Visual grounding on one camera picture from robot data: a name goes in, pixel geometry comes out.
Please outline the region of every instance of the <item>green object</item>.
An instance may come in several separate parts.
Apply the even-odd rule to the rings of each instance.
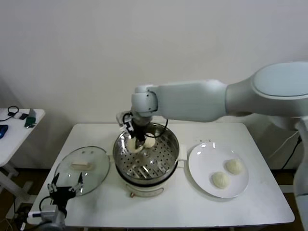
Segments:
[[[33,128],[35,126],[35,117],[27,117],[26,118],[26,123],[25,123],[25,127],[26,128]]]

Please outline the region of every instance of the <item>floor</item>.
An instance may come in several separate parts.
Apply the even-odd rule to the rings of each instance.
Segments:
[[[18,169],[20,172],[18,177],[13,177],[12,180],[17,183],[19,186],[23,186],[23,184],[31,180],[34,182],[32,188],[30,189],[30,194],[38,194],[40,191],[45,178],[48,175],[47,170],[28,170],[28,169]],[[274,173],[274,176],[278,182],[279,185],[283,184],[292,184],[293,182],[293,173],[292,172],[279,172]],[[295,214],[295,221],[293,223],[289,224],[283,224],[283,225],[271,225],[266,227],[236,227],[234,229],[229,228],[217,228],[217,229],[180,229],[181,231],[190,231],[190,230],[218,230],[218,231],[229,231],[229,230],[235,230],[235,231],[304,231],[298,210],[295,203],[295,198],[292,193],[286,193],[284,194],[286,197],[290,207],[292,208],[294,214]],[[5,215],[9,208],[11,207],[13,203],[13,196],[8,191],[3,190],[0,194],[0,221],[2,221],[5,218]],[[14,221],[10,221],[12,228],[14,231],[18,231],[16,224]],[[11,230],[9,227],[7,221],[3,220],[0,223],[0,231],[5,230]],[[69,229],[69,230],[75,230],[75,231],[81,231],[82,229]],[[89,229],[89,231],[96,231],[96,230],[110,230],[110,231],[125,231],[126,229]],[[174,231],[176,229],[156,229],[156,231]]]

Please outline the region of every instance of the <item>stainless steel steamer basket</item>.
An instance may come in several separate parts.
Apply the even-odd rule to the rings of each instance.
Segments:
[[[155,136],[164,131],[164,126],[151,123],[147,133]],[[167,180],[177,166],[179,142],[171,130],[166,128],[155,145],[143,149],[139,153],[131,153],[126,149],[129,134],[123,132],[115,141],[113,156],[119,174],[127,182],[137,186],[154,186]]]

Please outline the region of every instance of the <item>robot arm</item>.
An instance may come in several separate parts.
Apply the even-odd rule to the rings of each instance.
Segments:
[[[132,122],[132,137],[138,134],[137,140],[143,142],[145,127],[155,115],[210,122],[225,115],[257,113],[271,116],[280,127],[299,130],[305,154],[294,187],[302,223],[308,231],[308,63],[269,65],[231,85],[201,80],[139,86],[131,101],[131,118],[126,122]]]

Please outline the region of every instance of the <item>small white table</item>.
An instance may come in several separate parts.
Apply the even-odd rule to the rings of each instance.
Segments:
[[[44,117],[45,112],[41,109],[34,109],[36,112],[36,124],[38,124],[41,119]],[[21,113],[29,113],[29,109],[20,109]],[[8,111],[6,108],[0,108],[0,120],[6,119],[8,117]],[[34,195],[29,195],[27,192],[30,189],[32,182],[27,181],[23,188],[20,188],[12,180],[12,176],[17,176],[18,172],[14,167],[9,163],[12,156],[15,154],[17,149],[23,144],[25,139],[33,131],[34,128],[25,128],[26,119],[15,119],[10,118],[7,121],[0,122],[0,125],[6,124],[9,126],[4,137],[0,139],[0,167],[3,167],[9,174],[8,176],[0,172],[0,192],[3,188],[11,192],[16,196],[15,205],[18,209],[21,203],[32,204],[35,200]],[[14,207],[12,206],[6,215],[6,218],[11,219],[14,216]]]
[[[233,199],[213,197],[202,191],[185,168],[177,168],[166,190],[151,198],[130,198],[121,177],[111,163],[104,182],[94,191],[68,201],[68,227],[185,228],[234,227],[278,224],[294,221],[294,215],[247,128],[243,124],[169,124],[179,143],[188,151],[208,139],[232,147],[249,169],[246,191]],[[49,195],[57,165],[71,151],[83,146],[99,146],[112,155],[119,135],[117,124],[77,124],[69,134],[32,211]],[[38,224],[39,218],[29,218]]]

